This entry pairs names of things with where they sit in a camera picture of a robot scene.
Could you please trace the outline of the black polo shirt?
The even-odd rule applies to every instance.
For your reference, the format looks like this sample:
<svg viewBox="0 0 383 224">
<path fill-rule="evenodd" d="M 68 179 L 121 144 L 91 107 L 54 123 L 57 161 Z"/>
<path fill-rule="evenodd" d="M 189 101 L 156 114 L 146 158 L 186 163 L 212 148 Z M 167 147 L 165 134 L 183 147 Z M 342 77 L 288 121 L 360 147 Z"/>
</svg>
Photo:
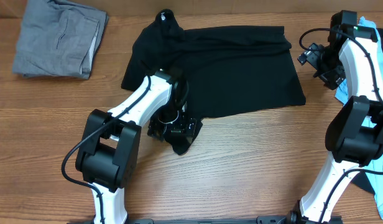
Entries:
<svg viewBox="0 0 383 224">
<path fill-rule="evenodd" d="M 182 74 L 189 84 L 186 117 L 203 118 L 301 106 L 306 102 L 282 26 L 182 29 L 160 11 L 134 42 L 121 86 L 134 91 L 147 72 Z"/>
</svg>

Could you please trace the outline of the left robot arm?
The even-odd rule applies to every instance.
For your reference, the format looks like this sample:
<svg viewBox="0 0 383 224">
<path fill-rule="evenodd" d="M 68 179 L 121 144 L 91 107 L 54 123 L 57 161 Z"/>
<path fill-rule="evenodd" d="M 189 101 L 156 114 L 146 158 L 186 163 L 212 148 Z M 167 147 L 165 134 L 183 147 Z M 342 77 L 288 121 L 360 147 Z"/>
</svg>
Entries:
<svg viewBox="0 0 383 224">
<path fill-rule="evenodd" d="M 198 121 L 187 115 L 190 90 L 181 73 L 157 70 L 139 88 L 109 111 L 93 110 L 77 146 L 75 168 L 93 192 L 92 223 L 126 223 L 125 188 L 136 168 L 141 129 L 184 154 L 196 136 Z"/>
</svg>

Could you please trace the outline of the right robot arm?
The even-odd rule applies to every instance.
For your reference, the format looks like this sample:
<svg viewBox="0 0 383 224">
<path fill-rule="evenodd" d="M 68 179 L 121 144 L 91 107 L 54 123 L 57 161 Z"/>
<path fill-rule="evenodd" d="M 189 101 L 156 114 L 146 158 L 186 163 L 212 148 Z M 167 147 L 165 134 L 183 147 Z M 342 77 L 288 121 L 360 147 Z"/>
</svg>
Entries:
<svg viewBox="0 0 383 224">
<path fill-rule="evenodd" d="M 328 155 L 312 187 L 279 223 L 341 223 L 331 213 L 346 187 L 365 166 L 383 155 L 383 79 L 375 29 L 358 25 L 354 11 L 331 17 L 329 45 L 312 43 L 299 55 L 315 76 L 334 90 L 348 84 L 348 101 L 328 126 Z"/>
</svg>

